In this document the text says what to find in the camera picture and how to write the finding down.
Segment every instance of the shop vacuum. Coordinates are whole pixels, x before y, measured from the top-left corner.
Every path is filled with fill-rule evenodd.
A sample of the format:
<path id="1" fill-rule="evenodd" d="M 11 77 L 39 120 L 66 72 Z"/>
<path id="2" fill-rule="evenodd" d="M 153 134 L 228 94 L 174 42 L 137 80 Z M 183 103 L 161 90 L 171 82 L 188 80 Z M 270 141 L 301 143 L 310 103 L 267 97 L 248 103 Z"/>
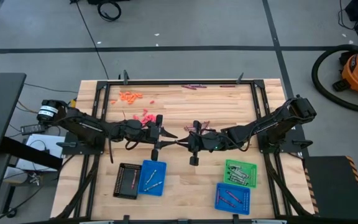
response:
<path id="1" fill-rule="evenodd" d="M 341 71 L 341 80 L 334 83 L 333 88 L 335 91 L 351 89 L 358 92 L 358 46 L 356 45 L 344 44 L 325 51 L 314 63 L 311 71 L 311 79 L 316 89 L 327 99 L 347 109 L 358 111 L 358 105 L 342 100 L 327 91 L 327 89 L 325 89 L 324 86 L 320 83 L 318 78 L 318 68 L 320 67 L 321 63 L 328 56 L 339 51 L 345 51 L 339 58 L 339 62 L 343 66 L 343 70 Z"/>

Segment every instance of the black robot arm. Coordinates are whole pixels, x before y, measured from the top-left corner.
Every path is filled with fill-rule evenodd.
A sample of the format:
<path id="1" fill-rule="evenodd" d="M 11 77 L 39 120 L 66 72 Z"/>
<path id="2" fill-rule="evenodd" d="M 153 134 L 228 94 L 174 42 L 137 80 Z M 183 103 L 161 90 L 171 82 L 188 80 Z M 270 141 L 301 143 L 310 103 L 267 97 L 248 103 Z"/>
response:
<path id="1" fill-rule="evenodd" d="M 257 119 L 247 125 L 238 125 L 222 129 L 217 132 L 213 129 L 201 129 L 201 124 L 195 121 L 193 126 L 195 131 L 190 131 L 188 137 L 178 140 L 177 144 L 187 147 L 193 156 L 190 158 L 190 164 L 197 166 L 198 151 L 207 150 L 226 151 L 239 149 L 246 151 L 249 148 L 250 139 L 253 135 L 266 131 L 267 139 L 271 145 L 279 145 L 285 139 L 285 134 L 296 124 L 305 124 L 314 119 L 316 111 L 306 98 L 299 95 L 296 98 L 287 100 L 281 107 L 273 113 Z"/>
<path id="2" fill-rule="evenodd" d="M 106 138 L 108 138 L 111 162 L 111 141 L 127 140 L 127 150 L 135 148 L 140 142 L 153 144 L 154 149 L 160 149 L 162 144 L 158 141 L 160 135 L 177 138 L 162 127 L 162 115 L 157 115 L 155 123 L 149 121 L 145 126 L 134 119 L 105 122 L 57 100 L 43 100 L 37 119 L 42 125 L 63 127 L 76 135 L 81 142 L 91 147 L 103 146 Z M 154 156 L 153 159 L 157 160 L 154 150 L 152 155 Z"/>

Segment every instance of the desk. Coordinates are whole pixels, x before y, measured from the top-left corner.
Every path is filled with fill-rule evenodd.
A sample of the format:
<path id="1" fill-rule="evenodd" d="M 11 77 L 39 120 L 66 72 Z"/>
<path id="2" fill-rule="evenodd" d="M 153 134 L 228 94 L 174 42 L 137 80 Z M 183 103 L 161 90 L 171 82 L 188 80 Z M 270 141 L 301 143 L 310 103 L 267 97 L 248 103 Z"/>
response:
<path id="1" fill-rule="evenodd" d="M 279 79 L 264 80 L 268 103 L 271 111 L 285 101 Z M 82 81 L 76 107 L 91 114 L 97 81 Z M 120 91 L 143 93 L 132 105 L 120 101 Z M 188 132 L 185 125 L 193 120 L 211 121 L 210 127 L 221 128 L 247 124 L 256 119 L 252 93 L 247 85 L 235 88 L 221 88 L 208 85 L 205 89 L 189 90 L 180 85 L 128 85 L 112 86 L 109 100 L 118 100 L 108 104 L 106 121 L 131 119 L 135 114 L 141 117 L 143 109 L 149 114 L 162 114 L 163 125 L 167 131 L 183 138 Z M 103 96 L 99 99 L 98 116 L 101 114 Z M 137 200 L 115 198 L 112 196 L 119 164 L 122 162 L 142 164 L 150 159 L 151 146 L 139 144 L 131 151 L 125 150 L 126 142 L 114 143 L 114 164 L 110 163 L 108 147 L 100 157 L 96 190 L 94 192 L 92 220 L 122 220 L 130 215 L 131 220 L 167 220 L 167 219 L 232 219 L 232 214 L 214 209 L 216 184 L 223 181 L 226 159 L 251 162 L 258 165 L 258 186 L 251 190 L 250 215 L 240 218 L 273 218 L 273 209 L 267 182 L 263 155 L 259 152 L 257 138 L 251 140 L 247 152 L 231 150 L 225 152 L 199 153 L 200 165 L 189 165 L 191 153 L 184 147 L 168 146 L 160 151 L 158 159 L 167 163 L 162 197 L 138 195 Z M 51 217 L 58 215 L 69 203 L 77 191 L 83 156 L 75 156 L 62 170 L 57 186 Z M 314 213 L 313 204 L 306 183 L 301 160 L 282 154 L 283 172 L 288 188 L 302 206 Z M 87 192 L 83 197 L 81 215 L 85 215 Z M 283 213 L 283 201 L 278 193 L 280 211 Z"/>

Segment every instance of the concrete floor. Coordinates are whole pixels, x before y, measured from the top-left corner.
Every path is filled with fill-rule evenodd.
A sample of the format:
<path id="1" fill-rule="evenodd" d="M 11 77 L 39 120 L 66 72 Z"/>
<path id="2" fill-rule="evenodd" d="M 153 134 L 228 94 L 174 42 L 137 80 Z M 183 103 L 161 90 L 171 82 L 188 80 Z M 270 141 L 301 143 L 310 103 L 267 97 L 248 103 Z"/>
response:
<path id="1" fill-rule="evenodd" d="M 77 7 L 68 2 L 4 0 L 0 5 L 0 50 L 19 49 L 22 53 L 0 54 L 0 72 L 24 72 L 27 83 L 72 91 L 78 90 L 81 80 L 106 78 L 96 53 L 81 52 L 93 44 Z M 307 97 L 318 112 L 312 123 L 303 126 L 306 138 L 314 141 L 310 155 L 348 155 L 358 168 L 358 113 L 323 98 L 310 77 L 314 61 L 322 53 L 313 47 L 348 44 L 350 40 L 358 44 L 355 32 L 337 24 L 338 0 L 131 0 L 119 4 L 122 17 L 108 23 L 98 16 L 96 6 L 85 0 L 79 3 L 94 41 L 101 42 L 97 46 L 120 47 L 100 53 L 110 78 L 117 78 L 124 69 L 132 79 L 237 78 L 241 72 L 244 78 L 281 78 L 287 93 L 292 90 Z M 265 13 L 267 6 L 273 23 Z M 346 15 L 345 23 L 349 24 Z M 278 37 L 276 47 L 309 46 L 311 51 L 275 51 L 272 26 Z M 139 48 L 156 44 L 257 47 L 182 51 Z M 51 53 L 60 48 L 76 53 Z M 26 49 L 38 49 L 39 53 L 26 53 Z M 283 61 L 277 58 L 281 53 Z M 321 67 L 321 79 L 333 82 L 338 69 L 337 57 L 332 56 Z M 43 99 L 68 101 L 74 97 L 72 93 L 25 86 L 20 100 L 37 110 Z M 358 96 L 351 93 L 341 97 L 358 102 Z M 11 121 L 15 127 L 34 123 L 35 116 L 22 111 L 15 111 Z M 13 134 L 16 131 L 9 128 L 6 135 Z M 19 189 L 12 204 L 20 203 L 35 190 Z M 0 223 L 46 220 L 54 193 L 55 187 L 45 187 L 19 209 L 15 218 L 4 218 Z"/>

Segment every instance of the electrical wire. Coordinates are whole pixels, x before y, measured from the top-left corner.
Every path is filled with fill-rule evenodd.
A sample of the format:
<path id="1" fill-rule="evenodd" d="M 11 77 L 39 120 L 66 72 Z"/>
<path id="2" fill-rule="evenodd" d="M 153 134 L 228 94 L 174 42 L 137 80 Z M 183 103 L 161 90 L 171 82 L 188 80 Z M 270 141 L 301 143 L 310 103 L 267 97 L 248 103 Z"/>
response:
<path id="1" fill-rule="evenodd" d="M 109 3 L 112 4 L 114 7 L 116 7 L 118 9 L 118 15 L 116 17 L 110 17 L 109 14 L 107 14 L 106 12 L 101 10 L 102 5 L 109 4 Z M 99 16 L 104 21 L 108 21 L 108 22 L 116 21 L 118 18 L 121 17 L 121 7 L 119 7 L 119 5 L 115 1 L 112 1 L 112 0 L 101 1 L 98 4 L 98 13 L 99 13 Z"/>
<path id="2" fill-rule="evenodd" d="M 75 94 L 78 94 L 78 92 L 70 91 L 70 90 L 54 90 L 54 89 L 43 87 L 43 86 L 38 86 L 38 85 L 33 85 L 33 84 L 28 84 L 28 83 L 24 83 L 24 84 L 28 85 L 28 86 L 32 86 L 32 87 L 43 88 L 45 90 L 59 92 L 59 93 L 75 93 Z"/>
<path id="3" fill-rule="evenodd" d="M 23 112 L 34 113 L 33 111 L 23 110 L 22 108 L 20 108 L 20 107 L 18 107 L 18 106 L 16 106 L 16 109 L 21 110 L 21 111 L 23 111 Z"/>
<path id="4" fill-rule="evenodd" d="M 28 109 L 27 107 L 25 107 L 25 106 L 22 104 L 22 102 L 20 102 L 20 100 L 18 100 L 17 103 L 20 104 L 20 105 L 21 105 L 24 109 L 26 109 L 28 112 L 38 113 L 38 112 L 36 112 L 36 111 L 34 111 L 34 110 L 30 110 L 30 109 Z"/>
<path id="5" fill-rule="evenodd" d="M 358 33 L 358 30 L 356 30 L 358 22 L 356 22 L 353 27 L 348 27 L 345 25 L 345 23 L 343 22 L 343 11 L 344 9 L 342 8 L 342 0 L 339 0 L 338 24 L 345 29 L 353 30 L 354 32 Z"/>
<path id="6" fill-rule="evenodd" d="M 301 157 L 301 156 L 298 156 L 298 155 L 296 155 L 296 154 L 292 154 L 292 153 L 288 153 L 289 155 L 291 155 L 291 156 L 293 156 L 293 157 L 296 157 L 296 158 L 298 158 L 298 159 L 303 159 L 303 157 Z"/>
<path id="7" fill-rule="evenodd" d="M 354 24 L 353 27 L 348 27 L 345 25 L 345 23 L 343 23 L 343 11 L 344 9 L 342 8 L 342 0 L 339 0 L 339 12 L 338 12 L 338 24 L 343 27 L 343 28 L 346 28 L 346 29 L 349 29 L 349 30 L 354 30 L 354 28 L 356 27 L 357 23 Z"/>
<path id="8" fill-rule="evenodd" d="M 44 147 L 44 151 L 47 150 L 47 145 L 45 144 L 45 142 L 44 142 L 43 140 L 39 140 L 39 139 L 33 141 L 32 143 L 30 143 L 29 146 L 31 147 L 31 145 L 32 145 L 33 143 L 35 143 L 35 142 L 41 142 L 41 143 L 44 144 L 44 146 L 45 146 L 45 147 Z M 34 168 L 35 171 L 39 171 L 39 170 L 37 170 L 37 169 L 35 168 L 34 162 L 32 162 L 32 167 Z"/>
<path id="9" fill-rule="evenodd" d="M 72 158 L 74 157 L 74 155 L 71 155 L 63 164 L 62 166 L 59 168 L 58 170 L 58 176 L 60 175 L 60 172 L 62 171 L 62 169 L 64 168 L 64 166 L 67 164 L 68 161 L 70 161 Z M 30 197 L 28 197 L 27 199 L 25 199 L 22 203 L 18 204 L 16 207 L 12 208 L 10 211 L 0 215 L 0 219 L 4 218 L 5 216 L 7 216 L 8 214 L 10 214 L 13 210 L 17 210 L 20 206 L 22 206 L 23 204 L 25 204 L 26 202 L 28 202 L 30 199 L 32 199 L 46 184 L 42 185 L 41 187 L 38 188 L 37 191 L 34 192 L 34 194 L 32 194 Z"/>
<path id="10" fill-rule="evenodd" d="M 11 124 L 9 124 L 9 125 L 10 125 L 11 128 L 15 129 L 16 131 L 18 131 L 18 132 L 20 132 L 20 133 L 22 132 L 21 130 L 15 128 L 13 125 L 11 125 Z"/>
<path id="11" fill-rule="evenodd" d="M 88 31 L 89 36 L 91 37 L 92 44 L 93 44 L 93 46 L 94 46 L 94 49 L 95 49 L 96 53 L 98 54 L 98 57 L 99 57 L 100 63 L 101 63 L 101 64 L 102 64 L 102 66 L 103 66 L 103 69 L 104 69 L 104 73 L 105 73 L 105 75 L 106 75 L 106 78 L 107 78 L 107 79 L 110 79 L 110 78 L 109 78 L 109 75 L 108 75 L 108 73 L 107 73 L 106 67 L 104 66 L 104 63 L 103 63 L 103 61 L 102 61 L 102 58 L 100 57 L 98 47 L 96 46 L 96 44 L 95 44 L 95 42 L 94 42 L 94 40 L 93 40 L 93 37 L 92 37 L 91 31 L 88 29 L 88 25 L 86 25 L 86 22 L 85 22 L 84 16 L 82 15 L 82 12 L 81 12 L 81 9 L 80 9 L 80 6 L 78 5 L 78 1 L 75 1 L 75 4 L 77 5 L 78 11 L 80 12 L 80 15 L 81 15 L 82 21 L 84 22 L 84 25 L 85 25 L 85 28 L 86 28 L 86 30 Z"/>
<path id="12" fill-rule="evenodd" d="M 12 136 L 8 136 L 8 138 L 13 138 L 13 137 L 16 137 L 16 136 L 18 136 L 18 135 L 20 135 L 20 134 L 22 134 L 22 133 L 20 132 L 20 133 L 18 133 L 18 134 L 15 134 L 15 135 L 12 135 Z"/>

